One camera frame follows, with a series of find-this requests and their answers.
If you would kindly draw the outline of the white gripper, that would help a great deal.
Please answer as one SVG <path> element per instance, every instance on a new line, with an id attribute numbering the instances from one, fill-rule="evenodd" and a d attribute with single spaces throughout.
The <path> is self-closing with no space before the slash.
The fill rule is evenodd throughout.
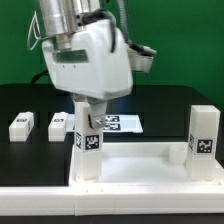
<path id="1" fill-rule="evenodd" d="M 98 98 L 88 100 L 93 129 L 106 125 L 104 100 L 128 95 L 133 86 L 126 44 L 120 30 L 115 31 L 114 52 L 108 20 L 89 24 L 84 31 L 73 34 L 68 50 L 55 50 L 51 40 L 42 43 L 50 78 L 57 89 L 73 93 L 75 103 L 86 102 L 86 96 Z"/>

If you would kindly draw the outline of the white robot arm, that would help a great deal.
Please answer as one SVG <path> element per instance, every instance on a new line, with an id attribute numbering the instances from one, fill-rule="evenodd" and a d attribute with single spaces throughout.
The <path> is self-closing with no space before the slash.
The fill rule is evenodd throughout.
<path id="1" fill-rule="evenodd" d="M 90 127 L 105 126 L 107 102 L 133 86 L 127 45 L 99 0 L 37 0 L 42 50 L 54 86 L 90 104 Z"/>

